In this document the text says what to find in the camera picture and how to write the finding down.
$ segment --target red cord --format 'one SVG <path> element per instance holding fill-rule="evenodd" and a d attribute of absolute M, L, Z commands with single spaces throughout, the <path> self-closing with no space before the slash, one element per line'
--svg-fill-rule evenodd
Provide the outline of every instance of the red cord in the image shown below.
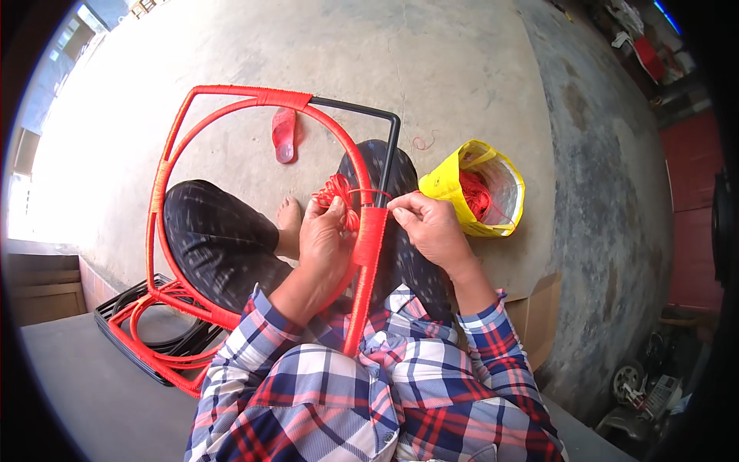
<path fill-rule="evenodd" d="M 420 136 L 413 138 L 413 141 L 411 141 L 411 144 L 413 145 L 414 148 L 418 149 L 419 151 L 426 151 L 427 149 L 431 148 L 431 146 L 433 146 L 434 143 L 436 143 L 436 137 L 434 136 L 434 132 L 438 132 L 438 130 L 433 129 L 431 131 L 431 144 L 429 144 L 428 146 L 426 146 L 426 141 L 424 141 Z M 420 140 L 421 143 L 423 143 L 423 148 L 418 146 L 415 143 L 416 140 Z"/>
<path fill-rule="evenodd" d="M 339 196 L 341 200 L 344 201 L 344 204 L 346 204 L 347 206 L 347 223 L 344 228 L 349 232 L 354 232 L 359 230 L 359 216 L 357 216 L 357 212 L 355 212 L 351 208 L 352 193 L 359 191 L 378 192 L 380 194 L 385 194 L 390 200 L 392 200 L 392 196 L 390 196 L 390 194 L 387 194 L 385 191 L 379 191 L 377 189 L 349 189 L 349 187 L 349 180 L 347 180 L 344 175 L 337 173 L 329 177 L 328 181 L 322 189 L 320 189 L 318 192 L 314 192 L 310 196 L 315 197 L 318 200 L 319 206 L 321 206 L 322 208 L 329 208 L 333 198 Z"/>
<path fill-rule="evenodd" d="M 464 200 L 477 221 L 482 222 L 488 208 L 492 207 L 501 217 L 511 222 L 516 231 L 516 223 L 495 206 L 490 190 L 478 175 L 460 170 L 460 186 L 462 186 Z"/>

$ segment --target window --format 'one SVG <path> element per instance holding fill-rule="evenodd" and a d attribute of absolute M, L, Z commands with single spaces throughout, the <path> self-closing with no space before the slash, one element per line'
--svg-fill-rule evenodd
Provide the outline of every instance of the window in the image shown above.
<path fill-rule="evenodd" d="M 59 45 L 59 48 L 64 48 L 67 45 L 67 42 L 72 38 L 72 35 L 75 33 L 77 28 L 80 27 L 80 23 L 78 23 L 75 19 L 70 19 L 69 24 L 67 24 L 67 27 L 64 28 L 64 30 L 61 31 L 61 37 L 56 41 L 56 44 Z"/>

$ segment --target leg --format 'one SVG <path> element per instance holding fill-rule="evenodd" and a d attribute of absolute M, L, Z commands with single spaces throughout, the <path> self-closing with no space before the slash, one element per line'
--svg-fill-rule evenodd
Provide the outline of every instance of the leg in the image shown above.
<path fill-rule="evenodd" d="M 234 313 L 242 312 L 257 282 L 269 295 L 292 270 L 274 254 L 281 231 L 204 180 L 185 181 L 167 191 L 164 229 L 188 282 Z"/>
<path fill-rule="evenodd" d="M 359 143 L 357 147 L 367 165 L 372 187 L 377 188 L 385 164 L 387 143 L 380 140 L 369 140 Z M 341 159 L 338 173 L 349 180 L 352 188 L 358 188 L 354 166 L 346 154 Z M 398 197 L 417 189 L 418 176 L 413 163 L 405 152 L 397 149 L 395 159 L 390 166 L 387 193 L 392 197 Z M 353 208 L 359 213 L 359 194 L 354 194 L 353 200 Z M 385 300 L 400 284 L 405 284 L 413 290 L 432 319 L 452 320 L 441 269 L 410 245 L 408 234 L 390 217 L 387 220 L 382 240 L 378 272 L 372 290 L 372 303 Z"/>

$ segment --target yellow plastic bag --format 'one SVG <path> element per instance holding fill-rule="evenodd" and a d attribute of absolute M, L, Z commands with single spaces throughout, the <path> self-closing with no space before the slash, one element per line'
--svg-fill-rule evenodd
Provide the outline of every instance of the yellow plastic bag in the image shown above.
<path fill-rule="evenodd" d="M 460 170 L 479 174 L 490 190 L 492 205 L 481 221 L 477 221 L 464 200 Z M 462 231 L 469 236 L 509 236 L 523 214 L 523 178 L 506 156 L 478 140 L 464 143 L 421 178 L 418 189 L 428 197 L 451 201 Z"/>

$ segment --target cardboard box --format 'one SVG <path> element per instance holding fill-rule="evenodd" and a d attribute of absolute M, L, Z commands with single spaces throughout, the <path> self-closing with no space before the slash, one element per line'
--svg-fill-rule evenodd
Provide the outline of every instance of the cardboard box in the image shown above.
<path fill-rule="evenodd" d="M 505 299 L 505 311 L 532 370 L 541 366 L 552 351 L 561 288 L 562 272 L 557 271 L 539 279 L 530 296 L 509 294 Z"/>

